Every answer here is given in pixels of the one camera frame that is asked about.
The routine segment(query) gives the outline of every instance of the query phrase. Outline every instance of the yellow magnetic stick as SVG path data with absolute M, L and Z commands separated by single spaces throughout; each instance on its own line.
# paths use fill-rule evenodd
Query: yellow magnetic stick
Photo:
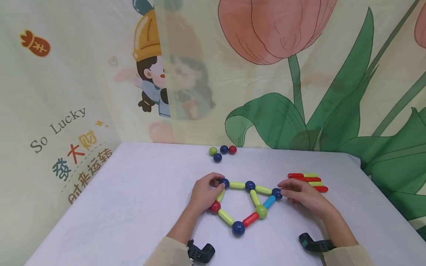
M 234 224 L 234 219 L 223 209 L 220 209 L 218 211 L 219 217 L 222 218 L 229 226 L 232 226 Z
M 229 187 L 232 189 L 245 189 L 245 184 L 241 182 L 229 182 Z
M 259 197 L 257 196 L 257 193 L 254 189 L 250 190 L 250 197 L 255 207 L 260 205 Z
M 303 177 L 318 177 L 315 173 L 303 173 Z
M 259 193 L 265 194 L 265 195 L 271 195 L 272 189 L 265 188 L 263 186 L 256 186 L 255 190 Z
M 324 186 L 323 182 L 309 182 L 311 186 Z
M 221 201 L 222 201 L 223 194 L 225 194 L 225 190 L 223 190 L 223 191 L 219 194 L 219 196 L 217 196 L 216 200 L 217 200 L 218 202 L 221 202 Z

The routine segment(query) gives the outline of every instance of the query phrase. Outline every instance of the beige sleeve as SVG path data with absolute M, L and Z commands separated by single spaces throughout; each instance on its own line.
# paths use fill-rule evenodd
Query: beige sleeve
M 144 266 L 192 266 L 188 247 L 172 238 L 164 237 Z
M 324 253 L 327 266 L 374 266 L 363 246 L 350 246 L 332 249 Z

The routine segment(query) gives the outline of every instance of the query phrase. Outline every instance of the green magnetic ball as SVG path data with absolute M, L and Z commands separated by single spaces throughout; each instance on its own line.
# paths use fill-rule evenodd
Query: green magnetic ball
M 217 149 L 216 149 L 216 147 L 211 147 L 210 149 L 209 149 L 209 154 L 210 154 L 210 156 L 213 156 L 213 155 L 215 155 L 217 153 Z
M 260 219 L 265 219 L 268 215 L 268 209 L 263 205 L 256 206 L 256 212 L 259 214 Z

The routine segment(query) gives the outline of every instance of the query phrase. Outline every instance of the wrist strap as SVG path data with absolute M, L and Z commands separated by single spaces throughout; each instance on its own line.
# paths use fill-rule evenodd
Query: wrist strap
M 308 233 L 303 233 L 299 236 L 299 242 L 303 246 L 304 249 L 311 251 L 311 252 L 327 252 L 334 248 L 336 248 L 332 241 L 327 240 L 320 240 L 320 241 L 313 241 L 311 236 Z
M 215 249 L 209 243 L 207 243 L 202 250 L 200 250 L 196 245 L 194 245 L 194 240 L 188 241 L 188 256 L 193 262 L 193 260 L 200 263 L 209 263 L 215 254 Z

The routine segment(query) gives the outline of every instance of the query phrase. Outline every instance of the left hand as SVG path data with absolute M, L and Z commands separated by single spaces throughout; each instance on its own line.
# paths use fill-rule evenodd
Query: left hand
M 225 184 L 218 183 L 219 180 L 225 178 L 218 173 L 210 173 L 195 182 L 192 189 L 191 199 L 189 200 L 188 207 L 202 213 L 212 206 L 213 202 L 225 189 Z

